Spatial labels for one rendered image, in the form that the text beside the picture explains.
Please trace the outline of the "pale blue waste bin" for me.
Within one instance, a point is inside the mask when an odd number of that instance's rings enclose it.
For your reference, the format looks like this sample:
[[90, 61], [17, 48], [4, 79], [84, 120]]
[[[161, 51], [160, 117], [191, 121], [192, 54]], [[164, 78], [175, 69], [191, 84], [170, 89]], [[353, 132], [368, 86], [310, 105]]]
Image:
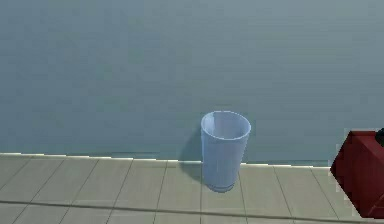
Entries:
[[213, 111], [200, 128], [203, 182], [214, 192], [227, 192], [237, 181], [252, 126], [241, 114]]

